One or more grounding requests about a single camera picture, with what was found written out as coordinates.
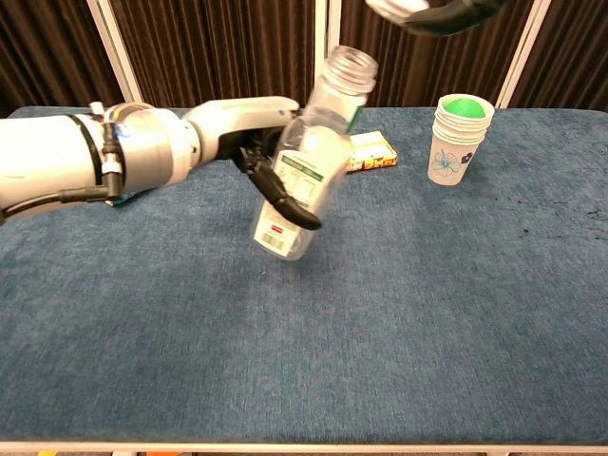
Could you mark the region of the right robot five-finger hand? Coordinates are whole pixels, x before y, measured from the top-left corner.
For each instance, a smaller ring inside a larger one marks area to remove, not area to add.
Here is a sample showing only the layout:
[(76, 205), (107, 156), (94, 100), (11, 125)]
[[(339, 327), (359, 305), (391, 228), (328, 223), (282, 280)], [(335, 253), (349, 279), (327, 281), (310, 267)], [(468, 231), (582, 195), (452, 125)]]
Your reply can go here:
[(483, 23), (510, 0), (453, 0), (410, 15), (402, 28), (424, 36), (450, 36)]

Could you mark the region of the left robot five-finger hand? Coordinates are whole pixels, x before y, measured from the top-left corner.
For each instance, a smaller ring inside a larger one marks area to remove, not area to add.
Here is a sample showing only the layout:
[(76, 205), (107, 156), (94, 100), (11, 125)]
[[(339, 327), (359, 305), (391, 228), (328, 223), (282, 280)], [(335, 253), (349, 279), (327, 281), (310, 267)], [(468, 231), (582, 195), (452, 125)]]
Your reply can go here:
[(197, 134), (194, 168), (214, 161), (233, 162), (282, 217), (314, 231), (322, 226), (321, 220), (288, 194), (270, 164), (283, 130), (298, 110), (293, 99), (263, 96), (209, 101), (182, 118)]

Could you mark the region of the transparent plastic bottle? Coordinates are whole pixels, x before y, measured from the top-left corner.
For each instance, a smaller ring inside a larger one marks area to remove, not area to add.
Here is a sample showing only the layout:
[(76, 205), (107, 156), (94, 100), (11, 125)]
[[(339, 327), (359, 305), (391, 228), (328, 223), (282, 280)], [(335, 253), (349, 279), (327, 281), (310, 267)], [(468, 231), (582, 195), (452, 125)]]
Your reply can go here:
[(253, 239), (268, 252), (297, 260), (314, 237), (346, 173), (349, 134), (375, 86), (376, 61), (354, 47), (333, 49), (302, 113), (283, 130), (272, 161), (282, 199), (260, 206)]

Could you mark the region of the dark brown curtain panel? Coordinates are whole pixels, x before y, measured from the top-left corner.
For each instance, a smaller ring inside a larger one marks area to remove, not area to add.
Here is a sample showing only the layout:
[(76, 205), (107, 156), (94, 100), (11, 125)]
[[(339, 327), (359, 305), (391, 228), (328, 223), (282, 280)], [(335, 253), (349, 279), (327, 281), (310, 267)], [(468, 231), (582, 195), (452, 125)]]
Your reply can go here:
[(368, 106), (434, 106), (450, 93), (496, 102), (530, 9), (531, 0), (510, 0), (478, 27), (438, 38), (398, 28), (365, 0), (342, 0), (340, 43), (378, 63)]
[(123, 98), (86, 0), (0, 0), (0, 118)]
[(314, 84), (314, 0), (110, 0), (145, 102), (285, 96)]
[(608, 0), (552, 0), (511, 107), (608, 113)]

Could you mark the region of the green ball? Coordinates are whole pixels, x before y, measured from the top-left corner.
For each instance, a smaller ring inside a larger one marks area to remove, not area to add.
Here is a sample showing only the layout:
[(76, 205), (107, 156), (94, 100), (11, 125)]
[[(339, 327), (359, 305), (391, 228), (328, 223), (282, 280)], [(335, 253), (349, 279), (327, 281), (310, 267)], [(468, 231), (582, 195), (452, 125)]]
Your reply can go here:
[(470, 98), (458, 98), (444, 104), (447, 113), (469, 119), (482, 119), (485, 117), (484, 107)]

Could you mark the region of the white cup green lid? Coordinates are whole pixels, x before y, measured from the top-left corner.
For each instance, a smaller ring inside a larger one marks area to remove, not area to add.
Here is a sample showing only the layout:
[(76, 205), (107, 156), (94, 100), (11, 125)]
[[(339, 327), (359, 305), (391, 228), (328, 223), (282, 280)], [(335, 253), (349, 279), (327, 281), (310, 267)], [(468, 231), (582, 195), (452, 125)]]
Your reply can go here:
[[(444, 104), (458, 98), (470, 98), (484, 107), (485, 117), (469, 119), (447, 113)], [(491, 125), (495, 108), (478, 96), (454, 93), (441, 97), (434, 112), (432, 141), (428, 157), (428, 178), (443, 186), (457, 185)]]

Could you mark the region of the yellow cardboard box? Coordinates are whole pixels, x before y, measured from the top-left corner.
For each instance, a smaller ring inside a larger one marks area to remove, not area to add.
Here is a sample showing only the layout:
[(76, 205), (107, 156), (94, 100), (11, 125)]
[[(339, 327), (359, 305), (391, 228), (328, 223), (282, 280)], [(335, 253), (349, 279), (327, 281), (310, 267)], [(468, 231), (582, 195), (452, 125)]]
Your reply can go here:
[(381, 131), (351, 135), (348, 173), (395, 166), (398, 155)]

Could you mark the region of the blue table mat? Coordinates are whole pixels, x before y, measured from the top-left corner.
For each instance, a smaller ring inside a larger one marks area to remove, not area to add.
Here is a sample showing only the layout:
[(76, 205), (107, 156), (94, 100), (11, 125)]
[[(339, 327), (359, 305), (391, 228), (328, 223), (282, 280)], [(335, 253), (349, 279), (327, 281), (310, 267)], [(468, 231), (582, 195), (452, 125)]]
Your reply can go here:
[(460, 184), (429, 108), (300, 260), (229, 162), (0, 227), (0, 441), (608, 444), (608, 113), (498, 111)]

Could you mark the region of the white frame post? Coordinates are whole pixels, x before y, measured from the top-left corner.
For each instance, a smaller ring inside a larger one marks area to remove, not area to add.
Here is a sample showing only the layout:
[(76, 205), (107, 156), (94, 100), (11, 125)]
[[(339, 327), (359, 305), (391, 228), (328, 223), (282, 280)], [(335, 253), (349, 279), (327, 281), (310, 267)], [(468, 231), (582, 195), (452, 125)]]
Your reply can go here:
[(127, 102), (142, 102), (143, 96), (110, 0), (86, 0), (86, 3), (123, 98)]
[(322, 73), (326, 58), (339, 45), (342, 0), (314, 0), (313, 82)]
[(496, 108), (508, 108), (551, 4), (552, 0), (533, 1), (495, 103)]

